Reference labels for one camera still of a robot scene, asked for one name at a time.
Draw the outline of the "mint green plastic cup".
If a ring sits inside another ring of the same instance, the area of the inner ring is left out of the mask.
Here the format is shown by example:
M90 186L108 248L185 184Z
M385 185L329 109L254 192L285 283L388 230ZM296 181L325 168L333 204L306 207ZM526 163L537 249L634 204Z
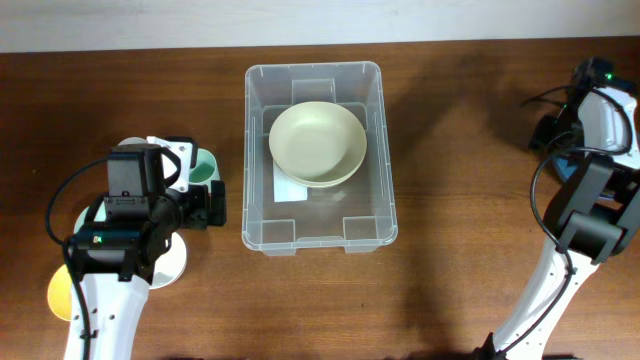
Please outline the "mint green plastic cup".
M219 168L215 156L208 150L199 148L196 165L190 170L189 183L209 185L220 179Z

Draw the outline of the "dark blue bowl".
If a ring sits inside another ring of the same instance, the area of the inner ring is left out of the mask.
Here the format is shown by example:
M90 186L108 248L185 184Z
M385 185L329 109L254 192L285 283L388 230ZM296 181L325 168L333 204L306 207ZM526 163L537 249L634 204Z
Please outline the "dark blue bowl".
M583 152L552 153L551 164L559 181L564 184L575 173L584 159L585 154Z

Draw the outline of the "beige bowl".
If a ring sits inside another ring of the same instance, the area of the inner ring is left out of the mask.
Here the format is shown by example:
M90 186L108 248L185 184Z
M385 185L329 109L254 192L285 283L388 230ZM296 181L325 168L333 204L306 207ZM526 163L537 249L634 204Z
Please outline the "beige bowl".
M280 170L297 184L328 188L345 182L361 167L365 153L355 151L285 150L272 151Z

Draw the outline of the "cream bowl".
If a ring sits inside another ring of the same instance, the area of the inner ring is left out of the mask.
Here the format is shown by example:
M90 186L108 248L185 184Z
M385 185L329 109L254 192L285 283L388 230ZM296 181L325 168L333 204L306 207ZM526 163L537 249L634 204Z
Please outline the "cream bowl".
M367 153L364 126L345 107L321 101L291 106L274 121L269 133L269 150L355 151Z

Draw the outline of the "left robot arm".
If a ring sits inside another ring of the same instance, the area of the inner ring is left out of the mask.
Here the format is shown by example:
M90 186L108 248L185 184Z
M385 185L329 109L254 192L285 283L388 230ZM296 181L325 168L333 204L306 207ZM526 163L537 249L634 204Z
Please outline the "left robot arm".
M106 218L87 218L66 238L63 259L72 282L67 359L128 359L154 278L156 261L179 229L226 222L223 182L173 189L162 159L179 160L153 144L120 145L104 158L108 191L95 201Z

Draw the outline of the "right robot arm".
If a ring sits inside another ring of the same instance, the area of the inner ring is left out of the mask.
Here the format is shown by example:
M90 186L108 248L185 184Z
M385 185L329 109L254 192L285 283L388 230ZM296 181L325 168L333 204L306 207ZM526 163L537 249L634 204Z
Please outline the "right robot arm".
M639 229L639 144L634 85L611 72L582 74L563 86L567 99L543 117L530 148L545 152L530 187L546 166L574 166L544 211L530 196L545 234L537 267L513 312L475 359L541 359L546 344L586 280L624 251Z

